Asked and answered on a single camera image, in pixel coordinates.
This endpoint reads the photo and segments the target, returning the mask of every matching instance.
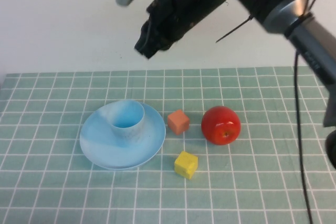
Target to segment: blue plate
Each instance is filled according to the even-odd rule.
[[[149,161],[160,150],[166,136],[161,115],[151,106],[141,103],[145,110],[143,140],[139,144],[120,146],[109,123],[99,112],[107,110],[108,104],[91,114],[80,132],[80,147],[94,164],[110,169],[125,170]]]

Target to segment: red apple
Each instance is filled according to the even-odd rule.
[[[201,128],[205,138],[213,144],[229,144],[240,133],[240,120],[233,110],[216,106],[205,112]]]

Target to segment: green grid tablecloth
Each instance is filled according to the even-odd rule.
[[[0,223],[308,223],[295,138],[292,68],[8,74],[0,90]],[[336,172],[324,154],[328,93],[300,68],[303,147],[315,223],[336,220]],[[89,162],[80,127],[99,107],[135,99],[166,119],[182,109],[190,129],[167,129],[163,148],[138,169]],[[207,143],[203,113],[235,110],[239,139]],[[174,173],[186,150],[192,180]]]

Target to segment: cube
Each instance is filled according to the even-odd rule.
[[[167,124],[176,135],[180,135],[189,129],[190,119],[182,110],[177,110],[168,115]]]
[[[197,170],[198,158],[188,152],[182,151],[174,163],[174,170],[177,174],[191,179]]]

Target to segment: cup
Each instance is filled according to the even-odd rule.
[[[120,100],[110,103],[101,115],[108,121],[120,146],[138,144],[142,140],[145,110],[140,102]]]

